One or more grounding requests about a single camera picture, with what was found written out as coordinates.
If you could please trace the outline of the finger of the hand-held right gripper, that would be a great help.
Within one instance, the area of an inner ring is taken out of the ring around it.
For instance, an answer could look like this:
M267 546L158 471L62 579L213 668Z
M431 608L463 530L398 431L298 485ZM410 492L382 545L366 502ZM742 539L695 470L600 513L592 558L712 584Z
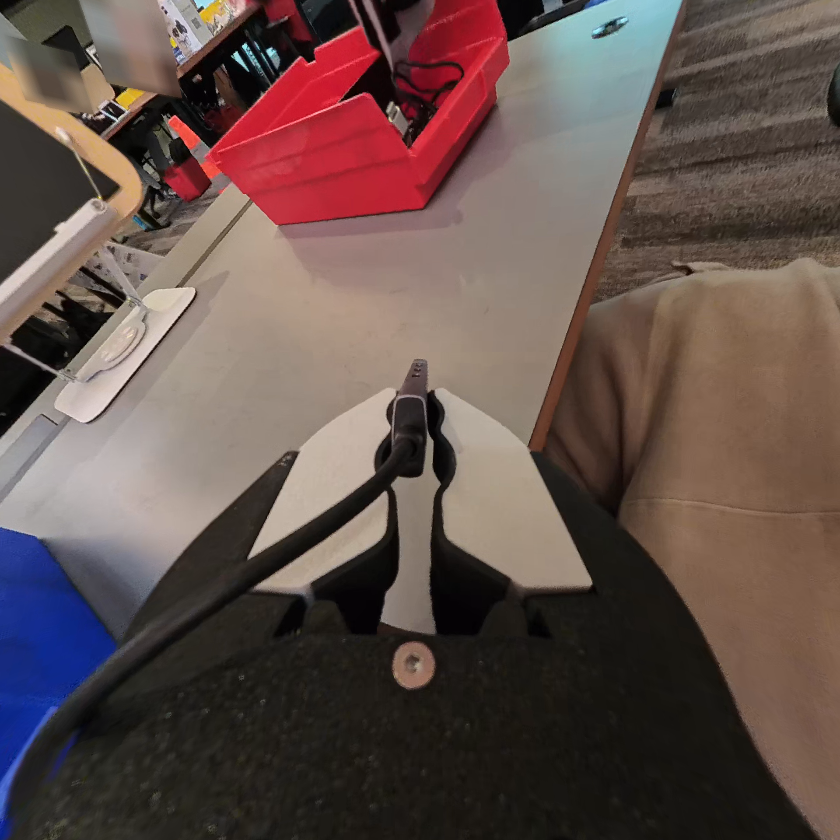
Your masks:
M435 1L352 1L351 9L371 47L388 67L407 61L434 11Z

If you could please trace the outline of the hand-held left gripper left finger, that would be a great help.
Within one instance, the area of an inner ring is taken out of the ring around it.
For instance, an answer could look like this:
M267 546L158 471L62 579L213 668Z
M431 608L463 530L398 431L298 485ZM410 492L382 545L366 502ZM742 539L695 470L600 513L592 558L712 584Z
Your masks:
M283 540L372 478L391 436L385 388L333 419L300 447L249 558ZM352 521L257 584L260 594L335 602L351 632L375 632L398 572L396 496L383 492Z

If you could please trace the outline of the blue plastic bin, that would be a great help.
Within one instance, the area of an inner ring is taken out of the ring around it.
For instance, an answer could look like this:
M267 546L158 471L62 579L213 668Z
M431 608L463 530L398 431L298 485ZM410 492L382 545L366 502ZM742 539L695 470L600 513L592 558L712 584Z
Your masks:
M2 802L47 719L116 647L46 546L2 528Z

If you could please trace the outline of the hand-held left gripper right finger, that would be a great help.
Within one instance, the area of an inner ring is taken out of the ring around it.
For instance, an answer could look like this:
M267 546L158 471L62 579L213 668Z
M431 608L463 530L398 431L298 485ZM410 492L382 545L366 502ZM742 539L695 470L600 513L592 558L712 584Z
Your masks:
M429 591L438 634L477 634L496 604L587 593L592 577L529 448L454 393L429 396L438 481Z

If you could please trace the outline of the dark grey usb hub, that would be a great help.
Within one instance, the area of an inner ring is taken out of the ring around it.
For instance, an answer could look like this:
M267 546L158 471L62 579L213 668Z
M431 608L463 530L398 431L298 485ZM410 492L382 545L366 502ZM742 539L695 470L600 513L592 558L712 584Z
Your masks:
M427 363L415 360L389 407L391 436L374 476L330 509L302 525L250 559L257 536L279 494L299 450L285 453L266 474L276 480L276 495L262 496L257 512L245 514L241 528L229 517L238 506L224 511L189 546L155 590L176 583L176 574L190 573L171 605L152 614L151 620L80 684L47 719L23 754L7 795L7 814L23 807L52 770L70 737L82 727L112 693L139 674L141 669L201 626L228 604L260 582L300 558L351 522L400 477L417 478L424 472L427 443Z

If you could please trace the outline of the white folding stand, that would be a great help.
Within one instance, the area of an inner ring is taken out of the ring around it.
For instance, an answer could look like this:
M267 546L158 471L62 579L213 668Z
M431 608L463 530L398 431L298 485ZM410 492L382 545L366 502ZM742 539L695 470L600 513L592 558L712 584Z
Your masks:
M145 296L135 290L112 242L117 226L116 212L101 198L92 199L12 274L2 278L1 269L3 431L50 379L63 382L56 409L84 424L98 418L192 304L196 293L190 287ZM82 339L87 321L73 321L72 311L62 311L70 326L67 339L33 318L90 259L111 273L129 309L87 362L71 371L67 362L77 351L72 340Z

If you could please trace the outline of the red plastic bin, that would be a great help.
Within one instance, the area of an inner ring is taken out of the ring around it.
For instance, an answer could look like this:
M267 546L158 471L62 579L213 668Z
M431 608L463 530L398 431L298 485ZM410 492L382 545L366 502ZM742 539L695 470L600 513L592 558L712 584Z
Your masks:
M435 2L395 69L358 25L297 59L209 158L279 226L421 209L508 64L496 2Z

